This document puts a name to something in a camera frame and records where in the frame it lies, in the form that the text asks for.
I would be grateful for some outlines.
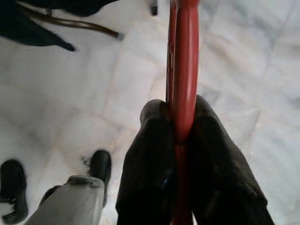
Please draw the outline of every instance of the pant leg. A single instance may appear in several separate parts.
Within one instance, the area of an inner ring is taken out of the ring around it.
[[[102,180],[71,176],[40,205],[26,225],[98,225],[103,197]]]

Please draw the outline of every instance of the marble floor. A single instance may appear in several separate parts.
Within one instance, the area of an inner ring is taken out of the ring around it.
[[[85,19],[122,31],[122,42],[45,23],[77,52],[0,38],[0,163],[24,164],[30,214],[48,188],[85,174],[93,151],[105,148],[113,166],[100,224],[116,224],[139,113],[165,97],[168,0],[158,2],[157,17],[147,0],[121,0]],[[300,225],[299,10],[298,0],[201,0],[199,7],[198,92],[245,154],[276,225]]]

